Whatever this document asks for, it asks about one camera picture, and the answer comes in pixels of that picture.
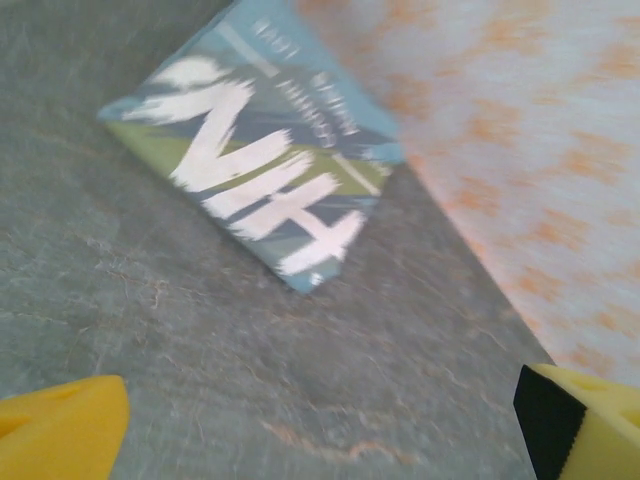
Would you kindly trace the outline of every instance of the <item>black stripe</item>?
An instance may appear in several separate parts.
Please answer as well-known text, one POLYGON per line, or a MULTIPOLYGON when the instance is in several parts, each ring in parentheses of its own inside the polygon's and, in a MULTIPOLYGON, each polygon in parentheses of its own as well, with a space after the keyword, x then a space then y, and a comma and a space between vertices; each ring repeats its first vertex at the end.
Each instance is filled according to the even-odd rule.
POLYGON ((526 365, 520 372, 513 405, 538 480, 558 480, 586 407, 526 365))

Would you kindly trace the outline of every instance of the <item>yellow object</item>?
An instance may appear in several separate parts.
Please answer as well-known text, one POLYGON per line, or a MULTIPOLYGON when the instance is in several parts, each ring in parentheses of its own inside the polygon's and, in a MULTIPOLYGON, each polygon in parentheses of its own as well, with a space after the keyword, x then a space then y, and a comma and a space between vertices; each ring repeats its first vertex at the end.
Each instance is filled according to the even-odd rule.
POLYGON ((640 389, 533 365, 514 404, 540 480, 640 479, 640 389))
POLYGON ((120 377, 0 401, 0 479, 105 480, 129 421, 120 377))

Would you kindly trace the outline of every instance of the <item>marble surface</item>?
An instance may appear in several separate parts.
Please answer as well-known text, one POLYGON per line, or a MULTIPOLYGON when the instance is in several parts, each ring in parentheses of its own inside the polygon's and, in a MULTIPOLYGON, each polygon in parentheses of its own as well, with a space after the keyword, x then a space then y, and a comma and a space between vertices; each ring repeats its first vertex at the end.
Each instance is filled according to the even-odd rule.
POLYGON ((122 375, 116 480, 533 479, 548 357, 408 169, 303 297, 95 122, 219 7, 0 9, 0 397, 122 375))

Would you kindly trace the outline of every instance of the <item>book cover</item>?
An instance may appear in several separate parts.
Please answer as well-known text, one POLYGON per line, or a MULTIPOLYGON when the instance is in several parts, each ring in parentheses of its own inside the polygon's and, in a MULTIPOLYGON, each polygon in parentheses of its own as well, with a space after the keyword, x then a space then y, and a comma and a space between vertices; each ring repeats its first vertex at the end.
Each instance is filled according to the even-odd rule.
POLYGON ((397 127, 285 0, 238 0, 99 119, 309 292, 404 161, 397 127))

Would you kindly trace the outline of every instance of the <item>gray stone floor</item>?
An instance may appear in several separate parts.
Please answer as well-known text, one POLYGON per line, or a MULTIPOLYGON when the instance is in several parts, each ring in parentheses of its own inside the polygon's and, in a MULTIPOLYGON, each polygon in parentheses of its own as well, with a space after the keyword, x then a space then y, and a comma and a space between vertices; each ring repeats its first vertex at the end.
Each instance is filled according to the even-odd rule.
POLYGON ((219 2, 0 5, 0 397, 124 376, 116 480, 534 478, 549 359, 407 169, 302 297, 94 121, 219 2))

